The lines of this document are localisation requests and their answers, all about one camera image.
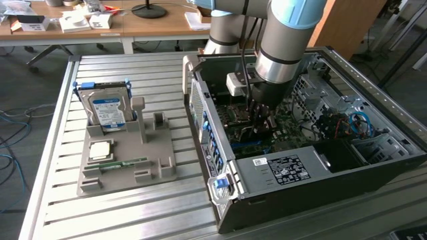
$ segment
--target gray floor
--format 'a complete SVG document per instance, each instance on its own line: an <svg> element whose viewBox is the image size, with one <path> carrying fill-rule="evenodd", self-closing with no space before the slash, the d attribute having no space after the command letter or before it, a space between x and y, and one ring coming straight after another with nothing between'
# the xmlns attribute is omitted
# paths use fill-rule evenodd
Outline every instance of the gray floor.
<svg viewBox="0 0 427 240"><path fill-rule="evenodd" d="M371 34L375 36L379 29L385 25L385 20L379 20L371 30ZM375 72L379 78L385 76L393 64L399 59L401 55L409 48L409 46L415 41L419 31L411 31L410 35L405 39L399 48L395 52L389 54L389 59L382 60L381 65L377 67ZM156 48L159 42L150 42L142 44L147 50ZM203 47L203 42L200 40L183 41L180 44L186 51L196 50ZM175 46L175 41L162 42L156 52L172 52ZM100 54L123 54L123 48L120 43L106 43L106 51L99 50L95 44L75 45L70 46L70 50L76 55L100 55ZM35 47L38 51L42 51L44 47ZM425 123L427 124L427 112L425 107L425 102L427 102L427 64L422 67L422 71L409 70L409 66L414 64L418 58L427 51L427 42L419 47L417 53L413 55L407 64L402 67L397 76L405 72L399 79L387 90L391 96L398 100L409 112ZM2 87L0 87L0 110L8 110L12 108L28 108L38 106L40 104L54 103L58 100L58 94L60 90L60 83L64 76L66 66L67 66L67 55L60 50L56 50L47 58L44 58L36 66L40 68L39 74L32 74L27 71L26 61L31 59L35 53L28 53L24 51L23 47L16 47L14 53L10 56L0 57L0 74L2 76ZM369 65L375 66L378 60L367 62ZM375 80L374 75L362 63L355 63L357 67L370 75L371 79ZM32 130L30 136L16 145L12 146L12 150L20 161L26 179L30 186L32 186L39 161L43 153L43 147L46 143L46 138L48 135L51 117L34 119L31 122ZM7 124L0 120L0 136L8 137L20 126L14 124ZM0 148L0 154L7 154L6 149ZM7 171L0 171L0 180L4 179ZM8 206L19 197L22 196L22 183L19 174L15 173L11 180L0 186L0 209ZM30 193L26 193L24 199L12 208L14 210L24 210L28 204ZM2 240L15 240L19 236L19 231L24 219L24 213L8 213L0 214L0 239Z"/></svg>

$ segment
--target blue cable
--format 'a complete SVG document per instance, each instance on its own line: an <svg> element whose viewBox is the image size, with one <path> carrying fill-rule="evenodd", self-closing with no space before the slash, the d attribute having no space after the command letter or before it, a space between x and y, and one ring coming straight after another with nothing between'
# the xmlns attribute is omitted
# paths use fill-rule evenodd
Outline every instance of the blue cable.
<svg viewBox="0 0 427 240"><path fill-rule="evenodd" d="M7 148L7 147L12 146L14 144L18 144L18 143L28 136L30 131L31 131L31 129L32 129L32 126L31 126L27 122L14 121L14 120L8 119L7 117L4 117L4 116L2 116L2 115L0 115L0 118L2 118L4 121L10 122L10 123L22 124L22 125L26 125L26 126L27 126L27 132L26 132L24 135L20 137L20 139L18 139L15 142L12 142L12 143L8 144L8 145L0 146L0 149L4 149L4 148Z"/></svg>
<svg viewBox="0 0 427 240"><path fill-rule="evenodd" d="M3 214L10 208L12 208L24 199L24 196L26 196L26 181L24 181L24 175L23 175L23 170L22 170L22 166L20 166L19 161L16 161L16 159L11 155L7 155L7 154L0 154L0 157L4 157L4 158L8 158L8 159L14 160L14 162L16 164L18 171L19 171L20 181L22 181L22 196L6 209L3 209L0 211L0 214Z"/></svg>
<svg viewBox="0 0 427 240"><path fill-rule="evenodd" d="M365 118L365 120L366 120L366 122L367 122L367 126L369 126L369 135L370 135L370 137L373 137L373 125L371 125L370 117L369 117L369 115L367 115L365 112L362 112L362 111L355 111L355 112L354 112L353 114L350 114L350 116L349 116L349 122L350 122L350 126L351 126L353 131L354 131L355 133L359 132L358 129L357 129L357 127L353 125L353 123L354 123L354 118L353 118L353 116L354 116L354 115L361 115L361 116Z"/></svg>

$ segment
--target white box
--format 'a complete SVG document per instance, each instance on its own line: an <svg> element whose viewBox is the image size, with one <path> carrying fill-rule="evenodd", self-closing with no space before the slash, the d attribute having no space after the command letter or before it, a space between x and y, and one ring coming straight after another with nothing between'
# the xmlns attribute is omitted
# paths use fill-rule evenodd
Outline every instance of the white box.
<svg viewBox="0 0 427 240"><path fill-rule="evenodd" d="M80 32L91 30L88 20L83 16L63 16L59 19L63 33Z"/></svg>
<svg viewBox="0 0 427 240"><path fill-rule="evenodd" d="M112 19L111 14L92 15L88 24L94 29L110 29L112 26Z"/></svg>
<svg viewBox="0 0 427 240"><path fill-rule="evenodd" d="M46 31L51 23L50 18L44 17L43 22L19 22L22 30L26 32Z"/></svg>

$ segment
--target black label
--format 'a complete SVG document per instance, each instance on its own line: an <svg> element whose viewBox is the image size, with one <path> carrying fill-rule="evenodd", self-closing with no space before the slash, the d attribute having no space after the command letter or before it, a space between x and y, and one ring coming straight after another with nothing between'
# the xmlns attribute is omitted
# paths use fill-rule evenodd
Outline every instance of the black label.
<svg viewBox="0 0 427 240"><path fill-rule="evenodd" d="M267 163L281 185L311 178L298 155L269 160Z"/></svg>

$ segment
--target white label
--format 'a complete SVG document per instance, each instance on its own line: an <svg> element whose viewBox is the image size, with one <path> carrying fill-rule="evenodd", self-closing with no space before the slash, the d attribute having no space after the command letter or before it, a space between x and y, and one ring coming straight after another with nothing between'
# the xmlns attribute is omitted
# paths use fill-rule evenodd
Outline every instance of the white label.
<svg viewBox="0 0 427 240"><path fill-rule="evenodd" d="M253 161L254 161L255 166L267 164L267 158L266 157L254 159Z"/></svg>
<svg viewBox="0 0 427 240"><path fill-rule="evenodd" d="M126 124L126 118L122 110L119 110L119 98L94 100L95 111L99 124L106 128L107 132L116 131Z"/></svg>
<svg viewBox="0 0 427 240"><path fill-rule="evenodd" d="M102 33L102 36L120 36L120 33Z"/></svg>

